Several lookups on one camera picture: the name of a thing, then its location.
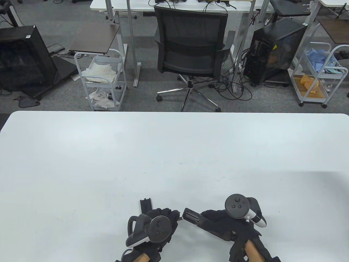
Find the white rolling cart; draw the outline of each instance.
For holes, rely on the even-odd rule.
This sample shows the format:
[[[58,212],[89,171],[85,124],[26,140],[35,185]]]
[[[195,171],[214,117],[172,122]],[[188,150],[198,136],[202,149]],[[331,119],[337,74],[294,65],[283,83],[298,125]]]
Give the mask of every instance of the white rolling cart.
[[[74,55],[74,60],[77,66],[77,70],[80,75],[80,79],[82,81],[82,85],[85,89],[87,100],[89,101],[90,107],[92,110],[106,110],[106,111],[119,111],[121,107],[122,100],[124,98],[127,85],[126,85],[126,76],[125,73],[122,74],[122,81],[119,81],[120,78],[120,73],[125,72],[124,68],[124,62],[122,59],[121,53],[116,50],[116,49],[109,49],[109,51],[116,52],[120,57],[115,58],[115,57],[106,57],[103,56],[103,54],[98,54],[98,53],[90,53],[90,52],[77,52]],[[96,63],[98,65],[110,65],[112,69],[117,73],[115,79],[113,82],[111,82],[109,79],[98,76],[98,75],[87,75],[87,74],[82,74],[79,62],[78,62],[78,55],[84,55],[84,54],[91,54],[95,55],[95,57],[92,59],[92,62],[89,66],[89,69],[91,69],[91,66]],[[95,81],[91,81],[87,78],[100,78],[104,79],[107,81],[107,83],[98,83]],[[100,107],[97,105],[94,105],[95,101],[94,99],[90,99],[90,94],[92,92],[96,91],[96,93],[99,93],[101,91],[105,91],[106,93],[111,93],[113,102],[114,102],[114,107]]]
[[[320,26],[320,24],[318,24],[315,27],[309,41],[311,41],[312,37],[314,36],[314,34],[319,26]],[[327,46],[327,50],[325,50],[325,53],[327,54],[326,61],[324,62],[324,65],[322,66],[321,70],[319,70],[318,72],[315,71],[314,67],[312,66],[312,64],[307,56],[308,52],[310,51],[309,50],[310,44],[313,45],[313,48],[315,50],[324,49],[324,46]],[[305,51],[302,53],[297,65],[295,66],[295,70],[289,69],[289,75],[290,75],[291,82],[292,82],[292,84],[295,88],[295,91],[297,93],[297,96],[300,100],[300,103],[299,103],[300,107],[302,107],[304,105],[304,102],[318,102],[318,103],[322,103],[323,108],[327,107],[327,103],[329,102],[329,100],[331,99],[333,94],[336,92],[336,90],[338,89],[338,87],[342,83],[343,79],[348,74],[348,69],[346,67],[341,66],[337,60],[336,60],[335,66],[327,66],[327,64],[330,61],[330,58],[333,56],[334,52],[337,49],[343,48],[343,47],[349,47],[349,45],[338,45],[335,48],[332,48],[330,43],[309,42],[305,48]],[[312,85],[310,86],[310,88],[308,90],[304,87],[303,84],[300,83],[300,79],[303,75],[296,75],[297,68],[299,67],[303,58],[304,58],[304,62],[305,62],[304,64],[306,65],[306,68],[310,71],[310,75],[312,75],[315,78]],[[335,70],[340,71],[341,74],[328,73],[325,69],[335,69]],[[313,87],[318,79],[323,79],[323,80],[331,79],[332,81],[335,81],[335,80],[339,80],[339,81],[338,81],[337,85],[331,90],[331,92],[329,94],[326,92],[321,81],[319,81],[320,92],[318,92],[317,94],[310,93],[310,91],[313,89]]]

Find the chrome chair base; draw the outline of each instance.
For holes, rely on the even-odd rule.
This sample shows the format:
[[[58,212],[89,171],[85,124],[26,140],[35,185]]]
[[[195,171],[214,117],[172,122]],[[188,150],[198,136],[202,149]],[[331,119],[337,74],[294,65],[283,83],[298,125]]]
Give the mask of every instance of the chrome chair base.
[[[157,97],[156,97],[156,100],[158,102],[162,101],[162,97],[161,95],[162,94],[168,94],[168,93],[174,93],[174,92],[181,92],[181,91],[187,91],[187,94],[185,96],[185,100],[184,100],[184,103],[182,105],[182,109],[180,110],[181,112],[183,112],[184,108],[185,108],[185,105],[187,104],[187,101],[188,101],[188,98],[190,96],[190,94],[192,92],[194,93],[197,93],[200,97],[202,97],[203,99],[207,100],[208,102],[210,102],[211,104],[215,105],[216,106],[216,112],[221,112],[221,109],[218,107],[218,105],[213,102],[212,100],[208,99],[207,97],[205,97],[202,93],[200,93],[199,91],[197,91],[194,87],[200,87],[200,86],[205,86],[205,85],[209,85],[211,83],[214,83],[215,81],[211,81],[211,82],[205,82],[205,83],[196,83],[196,84],[193,84],[192,83],[192,80],[186,80],[182,75],[178,75],[177,77],[178,80],[181,80],[183,81],[184,83],[187,84],[186,87],[181,87],[181,88],[175,88],[175,89],[171,89],[171,90],[167,90],[167,91],[160,91],[160,92],[157,92]]]

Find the crumpled paper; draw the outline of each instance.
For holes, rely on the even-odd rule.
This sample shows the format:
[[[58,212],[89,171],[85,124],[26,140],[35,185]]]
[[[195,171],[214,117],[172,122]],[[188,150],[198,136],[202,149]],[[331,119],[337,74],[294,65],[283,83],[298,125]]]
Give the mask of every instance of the crumpled paper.
[[[110,64],[108,65],[98,65],[96,63],[92,63],[90,68],[86,68],[86,70],[81,72],[83,75],[95,75],[99,77],[104,77],[108,79],[111,83],[114,82],[116,78],[116,72],[111,68]],[[87,80],[96,83],[108,83],[103,78],[95,78],[95,77],[86,77]]]
[[[103,108],[113,108],[114,106],[114,102],[112,100],[108,99],[107,93],[102,91],[102,92],[98,92],[94,91],[93,93],[91,93],[89,95],[90,99],[95,102],[95,106],[99,106],[99,107],[103,107]]]

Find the chair armrest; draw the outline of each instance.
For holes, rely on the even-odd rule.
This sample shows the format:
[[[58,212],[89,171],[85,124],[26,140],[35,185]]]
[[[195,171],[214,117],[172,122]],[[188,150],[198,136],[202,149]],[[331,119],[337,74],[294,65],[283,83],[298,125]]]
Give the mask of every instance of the chair armrest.
[[[231,46],[233,45],[234,42],[234,37],[235,37],[235,31],[229,30],[228,31],[228,36],[227,36],[227,40],[224,44],[224,47],[222,48],[223,50],[230,50]]]
[[[159,27],[156,28],[156,32],[155,32],[155,35],[154,35],[154,40],[155,40],[155,42],[160,43]]]

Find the desk leg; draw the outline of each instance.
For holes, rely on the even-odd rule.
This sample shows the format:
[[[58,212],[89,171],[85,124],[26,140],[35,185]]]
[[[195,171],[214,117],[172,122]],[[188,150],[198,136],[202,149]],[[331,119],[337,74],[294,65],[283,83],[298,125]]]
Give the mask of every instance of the desk leg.
[[[234,57],[236,57],[236,59],[235,59],[236,66],[235,66],[234,75],[232,78],[235,82],[237,82],[237,74],[238,74],[239,64],[241,61],[241,55],[242,55],[242,51],[243,51],[244,46],[245,46],[248,28],[250,26],[251,17],[253,14],[255,3],[256,3],[256,0],[253,0],[251,2],[250,11],[248,13],[242,13],[238,34],[236,36],[236,41],[234,44],[234,46],[235,46],[234,54],[236,54],[236,56],[234,56]]]
[[[261,7],[261,11],[259,12],[258,23],[264,21],[264,18],[265,18],[265,14],[266,14],[266,12],[267,12],[268,5],[269,5],[269,0],[264,0],[264,1],[263,1],[263,5],[262,5],[262,7]]]
[[[122,60],[123,60],[124,65],[125,65],[128,45],[123,44],[123,42],[122,42],[122,30],[121,30],[120,16],[119,16],[118,11],[115,12],[114,22],[119,24],[119,30],[116,33],[116,39],[118,41],[119,52],[121,53]]]
[[[313,5],[311,6],[311,9],[310,9],[310,12],[311,14],[309,16],[307,16],[306,20],[305,20],[305,23],[308,24],[308,27],[303,35],[303,38],[302,40],[300,41],[300,44],[298,46],[298,49],[297,49],[297,52],[296,54],[301,54],[301,52],[304,51],[304,41],[306,39],[309,39],[311,33],[314,31],[314,27],[315,27],[315,24],[314,24],[314,21],[315,21],[315,18],[320,10],[320,7],[321,7],[321,3],[317,0],[314,1]],[[293,58],[293,64],[294,65],[297,65],[298,63],[298,59],[296,58],[296,56]]]
[[[132,15],[131,15],[131,6],[130,0],[126,0],[127,3],[127,12],[128,12],[128,21],[130,24],[130,32],[131,32],[131,44],[132,44],[132,54],[133,54],[133,69],[134,69],[134,81],[133,87],[138,86],[139,74],[141,72],[141,62],[137,62],[136,60],[136,47],[134,45],[134,34],[133,34],[133,26],[132,26]]]

